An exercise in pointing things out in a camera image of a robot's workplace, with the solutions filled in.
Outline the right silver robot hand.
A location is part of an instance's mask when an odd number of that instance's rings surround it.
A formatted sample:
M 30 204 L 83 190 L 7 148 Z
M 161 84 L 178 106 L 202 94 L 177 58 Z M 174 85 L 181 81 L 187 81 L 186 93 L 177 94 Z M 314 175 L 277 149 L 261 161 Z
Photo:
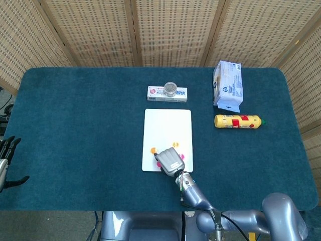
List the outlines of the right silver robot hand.
M 182 158 L 173 147 L 155 153 L 154 157 L 160 163 L 161 171 L 170 177 L 178 177 L 185 168 Z

